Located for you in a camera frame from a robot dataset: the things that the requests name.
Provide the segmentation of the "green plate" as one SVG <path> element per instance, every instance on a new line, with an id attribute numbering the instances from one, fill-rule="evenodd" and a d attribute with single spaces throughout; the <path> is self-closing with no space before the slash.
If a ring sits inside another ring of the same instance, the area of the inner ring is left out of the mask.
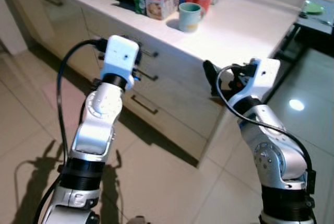
<path id="1" fill-rule="evenodd" d="M 325 12 L 325 8 L 318 2 L 307 1 L 303 6 L 303 12 L 308 15 L 320 15 Z"/>

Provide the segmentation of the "teal ceramic mug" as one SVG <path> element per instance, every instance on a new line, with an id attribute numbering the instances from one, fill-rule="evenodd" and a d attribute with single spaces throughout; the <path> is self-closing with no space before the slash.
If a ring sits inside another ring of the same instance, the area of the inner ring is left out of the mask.
<path id="1" fill-rule="evenodd" d="M 184 2 L 179 4 L 179 17 L 177 27 L 182 32 L 194 32 L 198 29 L 199 23 L 205 12 L 199 4 Z"/>

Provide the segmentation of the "beige kitchen counter cabinet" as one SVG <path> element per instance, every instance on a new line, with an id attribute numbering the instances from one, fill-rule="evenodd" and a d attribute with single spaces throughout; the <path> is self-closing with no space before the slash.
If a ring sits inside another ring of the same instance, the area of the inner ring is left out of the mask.
<path id="1" fill-rule="evenodd" d="M 115 0 L 14 0 L 31 35 L 58 57 L 77 42 L 94 36 L 123 35 L 159 52 L 141 57 L 140 69 L 159 76 L 141 79 L 124 98 L 136 115 L 126 122 L 145 143 L 155 144 L 194 166 L 208 148 L 234 125 L 234 116 L 210 95 L 202 64 L 243 64 L 253 57 L 273 57 L 297 19 L 291 5 L 268 0 L 222 0 L 193 33 L 179 31 L 177 14 L 156 20 L 119 7 Z M 130 99 L 139 93 L 159 107 L 150 114 Z"/>

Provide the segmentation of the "dark table with black legs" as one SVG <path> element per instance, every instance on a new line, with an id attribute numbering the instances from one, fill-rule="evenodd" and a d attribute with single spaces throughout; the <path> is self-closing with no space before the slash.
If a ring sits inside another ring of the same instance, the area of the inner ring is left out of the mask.
<path id="1" fill-rule="evenodd" d="M 324 6 L 325 12 L 320 15 L 308 15 L 308 20 L 297 17 L 290 26 L 274 55 L 274 58 L 281 60 L 282 66 L 279 69 L 275 86 L 265 95 L 265 102 L 270 101 L 309 49 L 332 54 L 332 49 L 326 47 L 325 44 L 327 40 L 333 40 L 334 0 L 306 0 L 305 2 L 307 1 L 318 2 Z"/>

